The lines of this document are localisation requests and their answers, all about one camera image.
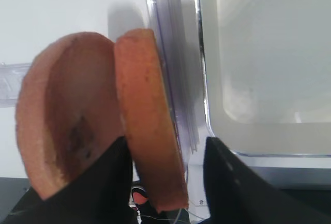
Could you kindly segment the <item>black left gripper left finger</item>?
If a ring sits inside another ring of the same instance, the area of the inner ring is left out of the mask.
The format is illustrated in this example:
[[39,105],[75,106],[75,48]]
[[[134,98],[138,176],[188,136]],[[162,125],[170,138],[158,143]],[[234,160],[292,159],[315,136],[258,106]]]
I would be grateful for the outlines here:
[[129,207],[132,171],[126,139],[119,137],[73,182],[3,222],[137,223],[137,215]]

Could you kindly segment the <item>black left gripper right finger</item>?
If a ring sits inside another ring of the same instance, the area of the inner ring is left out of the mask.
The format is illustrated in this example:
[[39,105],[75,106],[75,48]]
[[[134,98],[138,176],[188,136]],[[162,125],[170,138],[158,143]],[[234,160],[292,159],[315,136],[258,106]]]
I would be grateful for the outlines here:
[[237,158],[218,137],[207,137],[203,164],[207,223],[330,223],[274,188]]

